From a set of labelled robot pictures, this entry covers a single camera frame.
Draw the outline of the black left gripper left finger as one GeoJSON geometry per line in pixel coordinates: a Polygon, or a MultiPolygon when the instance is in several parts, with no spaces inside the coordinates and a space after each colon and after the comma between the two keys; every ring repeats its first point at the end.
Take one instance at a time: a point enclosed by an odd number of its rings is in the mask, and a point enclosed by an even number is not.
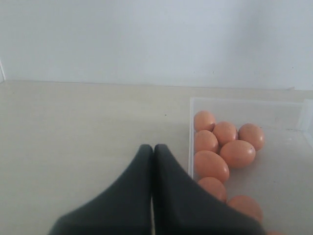
{"type": "Polygon", "coordinates": [[[118,179],[97,197],[61,216],[51,235],[150,235],[152,234],[152,158],[148,144],[118,179]]]}

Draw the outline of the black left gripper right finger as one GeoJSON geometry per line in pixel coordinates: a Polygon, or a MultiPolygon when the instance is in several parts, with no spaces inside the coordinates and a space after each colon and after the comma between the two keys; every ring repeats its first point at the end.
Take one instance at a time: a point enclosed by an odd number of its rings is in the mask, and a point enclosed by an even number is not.
{"type": "Polygon", "coordinates": [[[202,189],[165,144],[154,149],[152,200],[157,235],[264,235],[255,219],[202,189]]]}

